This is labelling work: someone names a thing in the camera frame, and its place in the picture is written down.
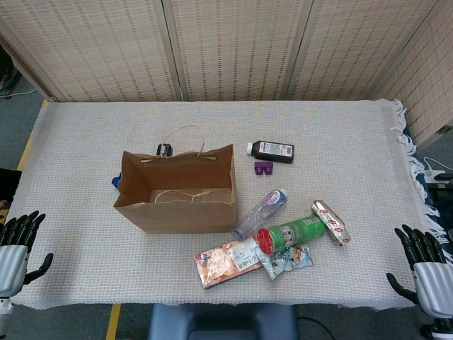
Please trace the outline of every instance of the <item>snack wrapper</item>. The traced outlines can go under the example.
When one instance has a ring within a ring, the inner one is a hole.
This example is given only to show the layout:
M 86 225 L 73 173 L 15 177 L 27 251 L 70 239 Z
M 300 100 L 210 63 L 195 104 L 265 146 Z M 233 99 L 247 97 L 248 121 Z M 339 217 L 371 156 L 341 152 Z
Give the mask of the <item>snack wrapper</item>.
M 203 288 L 235 278 L 262 266 L 254 238 L 235 240 L 195 255 Z
M 310 249 L 305 244 L 290 246 L 270 255 L 257 248 L 256 255 L 272 280 L 283 271 L 313 266 Z
M 327 226 L 328 234 L 333 243 L 343 246 L 351 240 L 345 223 L 324 201 L 315 200 L 311 208 Z

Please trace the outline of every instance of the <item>green can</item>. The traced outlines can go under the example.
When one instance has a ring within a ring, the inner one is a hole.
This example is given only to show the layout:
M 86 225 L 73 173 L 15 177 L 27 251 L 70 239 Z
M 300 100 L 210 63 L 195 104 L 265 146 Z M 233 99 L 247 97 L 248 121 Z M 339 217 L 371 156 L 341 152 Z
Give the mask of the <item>green can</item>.
M 312 215 L 269 229 L 260 229 L 258 244 L 264 254 L 271 254 L 293 244 L 320 237 L 325 229 L 324 223 L 316 215 Z

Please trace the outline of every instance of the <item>brown paper bag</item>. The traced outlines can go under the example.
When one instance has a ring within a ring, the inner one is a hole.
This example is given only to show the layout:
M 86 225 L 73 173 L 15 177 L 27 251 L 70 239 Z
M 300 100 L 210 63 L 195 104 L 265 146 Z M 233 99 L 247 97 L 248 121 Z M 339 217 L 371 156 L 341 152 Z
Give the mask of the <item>brown paper bag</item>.
M 230 232 L 236 223 L 233 145 L 162 158 L 124 151 L 114 207 L 149 234 Z

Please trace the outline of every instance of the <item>red lid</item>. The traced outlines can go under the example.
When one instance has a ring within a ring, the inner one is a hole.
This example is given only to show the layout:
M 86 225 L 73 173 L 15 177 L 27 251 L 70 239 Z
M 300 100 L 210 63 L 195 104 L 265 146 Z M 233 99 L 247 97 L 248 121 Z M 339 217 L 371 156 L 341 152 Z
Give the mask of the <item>red lid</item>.
M 264 254 L 271 254 L 274 251 L 274 241 L 270 236 L 269 230 L 259 229 L 258 233 L 258 245 Z

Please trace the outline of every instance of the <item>plastic water bottle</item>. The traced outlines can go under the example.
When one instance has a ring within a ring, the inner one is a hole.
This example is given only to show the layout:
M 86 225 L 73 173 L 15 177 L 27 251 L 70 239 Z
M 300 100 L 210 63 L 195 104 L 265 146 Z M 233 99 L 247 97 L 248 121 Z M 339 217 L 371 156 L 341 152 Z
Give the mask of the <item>plastic water bottle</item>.
M 233 230 L 233 236 L 243 239 L 255 234 L 287 201 L 285 189 L 271 191 L 257 204 L 254 209 L 245 214 Z

